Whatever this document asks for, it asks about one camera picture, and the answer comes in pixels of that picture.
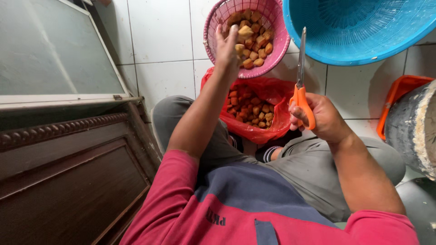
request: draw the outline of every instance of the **gray bucket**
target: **gray bucket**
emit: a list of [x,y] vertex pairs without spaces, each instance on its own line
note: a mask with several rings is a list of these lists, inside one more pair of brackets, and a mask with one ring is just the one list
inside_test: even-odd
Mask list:
[[436,80],[398,99],[385,122],[386,143],[413,170],[436,180]]

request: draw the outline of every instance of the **frosted glass panel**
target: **frosted glass panel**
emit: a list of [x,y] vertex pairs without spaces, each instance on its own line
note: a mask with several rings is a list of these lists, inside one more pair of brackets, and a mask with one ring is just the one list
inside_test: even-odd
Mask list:
[[57,0],[0,0],[0,95],[124,93],[88,15]]

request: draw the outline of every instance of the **navy blue panel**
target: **navy blue panel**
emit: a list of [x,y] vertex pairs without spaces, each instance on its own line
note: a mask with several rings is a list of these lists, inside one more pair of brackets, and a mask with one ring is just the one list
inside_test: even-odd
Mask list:
[[257,245],[279,245],[271,222],[254,220],[254,225],[256,226]]
[[199,202],[214,194],[222,204],[247,212],[273,212],[337,228],[307,204],[283,177],[260,165],[225,165],[207,173],[197,185],[194,195]]

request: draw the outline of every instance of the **sock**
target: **sock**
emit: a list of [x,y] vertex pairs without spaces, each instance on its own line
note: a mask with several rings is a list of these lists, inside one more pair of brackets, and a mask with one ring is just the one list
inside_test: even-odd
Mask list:
[[256,160],[259,162],[267,163],[271,161],[271,155],[273,152],[281,146],[264,146],[258,149],[255,153]]
[[242,138],[234,133],[228,133],[230,138],[232,139],[232,146],[238,151],[244,153],[244,146],[242,145]]
[[279,147],[284,147],[289,141],[298,137],[301,137],[301,132],[299,130],[288,130],[288,132],[286,132],[283,137],[277,140],[269,141],[262,148],[259,148],[255,153],[256,160],[263,163],[270,162],[271,155],[273,154],[275,149]]

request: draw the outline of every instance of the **knee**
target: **knee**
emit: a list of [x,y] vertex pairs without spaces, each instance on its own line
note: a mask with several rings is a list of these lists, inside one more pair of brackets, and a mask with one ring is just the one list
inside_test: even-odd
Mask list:
[[183,96],[169,96],[159,101],[152,110],[152,118],[157,116],[175,116],[184,114],[191,106],[193,99]]
[[383,168],[388,178],[395,185],[404,178],[406,167],[400,153],[390,145],[373,138],[363,139],[369,153]]

